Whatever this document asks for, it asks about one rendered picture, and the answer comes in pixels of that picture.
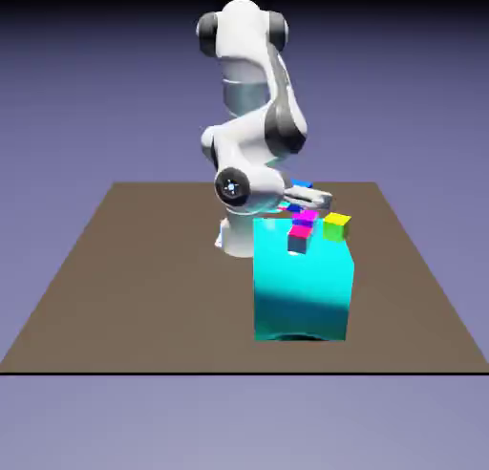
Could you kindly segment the small pink cube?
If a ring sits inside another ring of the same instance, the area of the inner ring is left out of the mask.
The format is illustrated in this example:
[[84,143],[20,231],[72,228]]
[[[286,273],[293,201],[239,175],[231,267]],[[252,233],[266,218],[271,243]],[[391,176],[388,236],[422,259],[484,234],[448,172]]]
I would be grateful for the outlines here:
[[306,254],[313,229],[309,226],[294,224],[287,234],[287,251]]

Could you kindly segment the small magenta cube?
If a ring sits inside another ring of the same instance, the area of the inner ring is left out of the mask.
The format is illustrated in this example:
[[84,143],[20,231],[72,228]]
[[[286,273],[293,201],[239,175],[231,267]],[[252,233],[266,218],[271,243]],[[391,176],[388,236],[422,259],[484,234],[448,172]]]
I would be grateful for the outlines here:
[[292,224],[313,228],[315,220],[319,217],[317,210],[304,209],[298,213],[295,213],[292,217]]

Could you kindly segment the large cyan box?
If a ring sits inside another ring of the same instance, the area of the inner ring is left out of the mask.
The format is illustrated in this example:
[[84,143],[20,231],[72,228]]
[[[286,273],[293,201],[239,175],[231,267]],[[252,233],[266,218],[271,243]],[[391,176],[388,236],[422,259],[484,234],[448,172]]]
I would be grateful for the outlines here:
[[346,241],[323,238],[323,220],[315,220],[306,254],[287,251],[291,219],[254,221],[257,341],[346,339],[354,261]]

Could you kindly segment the small yellow cube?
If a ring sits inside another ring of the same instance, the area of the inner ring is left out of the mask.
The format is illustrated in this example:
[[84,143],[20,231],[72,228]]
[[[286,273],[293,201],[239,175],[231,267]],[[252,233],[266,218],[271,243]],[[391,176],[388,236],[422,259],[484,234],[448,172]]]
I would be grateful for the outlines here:
[[346,241],[350,230],[351,216],[330,212],[323,220],[323,238],[341,243]]

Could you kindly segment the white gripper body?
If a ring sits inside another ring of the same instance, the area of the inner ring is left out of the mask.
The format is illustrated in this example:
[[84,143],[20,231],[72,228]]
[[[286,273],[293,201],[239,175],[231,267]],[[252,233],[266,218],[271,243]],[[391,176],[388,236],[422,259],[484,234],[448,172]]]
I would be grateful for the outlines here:
[[284,191],[286,202],[314,210],[330,210],[333,196],[330,192],[301,185],[293,185]]

